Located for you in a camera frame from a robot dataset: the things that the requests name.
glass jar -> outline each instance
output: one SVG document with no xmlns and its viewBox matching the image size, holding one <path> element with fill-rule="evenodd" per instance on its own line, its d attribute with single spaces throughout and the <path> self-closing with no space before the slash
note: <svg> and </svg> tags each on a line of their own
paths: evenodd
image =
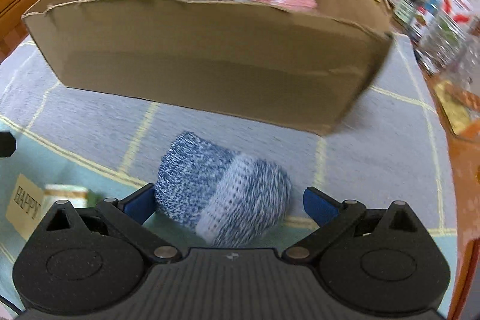
<svg viewBox="0 0 480 320">
<path fill-rule="evenodd" d="M 404 28 L 407 28 L 410 21 L 417 10 L 417 7 L 423 3 L 423 0 L 398 0 L 393 10 L 394 18 Z"/>
<path fill-rule="evenodd" d="M 480 37 L 465 41 L 434 90 L 453 132 L 480 141 Z"/>
<path fill-rule="evenodd" d="M 430 74 L 437 74 L 453 60 L 465 41 L 465 33 L 440 11 L 415 51 L 417 61 Z"/>
</svg>

sock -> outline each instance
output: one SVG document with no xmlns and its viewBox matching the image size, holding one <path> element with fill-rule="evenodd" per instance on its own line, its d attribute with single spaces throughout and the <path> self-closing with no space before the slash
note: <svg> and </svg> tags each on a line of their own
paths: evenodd
<svg viewBox="0 0 480 320">
<path fill-rule="evenodd" d="M 162 158 L 158 209 L 214 247 L 243 247 L 282 220 L 291 182 L 277 164 L 181 133 Z"/>
</svg>

cardboard box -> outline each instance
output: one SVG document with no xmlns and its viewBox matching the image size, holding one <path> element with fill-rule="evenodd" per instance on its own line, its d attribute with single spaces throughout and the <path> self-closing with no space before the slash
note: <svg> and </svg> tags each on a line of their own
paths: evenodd
<svg viewBox="0 0 480 320">
<path fill-rule="evenodd" d="M 372 0 L 260 3 L 39 0 L 24 21 L 68 87 L 138 97 L 323 135 L 392 43 Z"/>
</svg>

screw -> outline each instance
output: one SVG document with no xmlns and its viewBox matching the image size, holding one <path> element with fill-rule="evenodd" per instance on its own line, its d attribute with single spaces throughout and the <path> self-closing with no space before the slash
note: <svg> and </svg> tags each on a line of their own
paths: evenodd
<svg viewBox="0 0 480 320">
<path fill-rule="evenodd" d="M 153 254 L 157 258 L 169 259 L 173 258 L 178 253 L 177 249 L 172 246 L 162 246 L 155 248 Z"/>
<path fill-rule="evenodd" d="M 310 255 L 310 251 L 304 247 L 290 247 L 285 254 L 292 259 L 305 259 Z"/>
</svg>

blue gripper pad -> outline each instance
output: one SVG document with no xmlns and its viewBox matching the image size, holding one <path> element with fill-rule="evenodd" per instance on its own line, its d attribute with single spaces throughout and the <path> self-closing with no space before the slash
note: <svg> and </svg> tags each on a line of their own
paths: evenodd
<svg viewBox="0 0 480 320">
<path fill-rule="evenodd" d="M 315 187 L 308 187 L 303 192 L 303 209 L 320 227 L 338 216 L 341 205 Z"/>
<path fill-rule="evenodd" d="M 131 219 L 143 224 L 155 212 L 155 193 L 152 183 L 122 200 L 123 212 Z"/>
</svg>

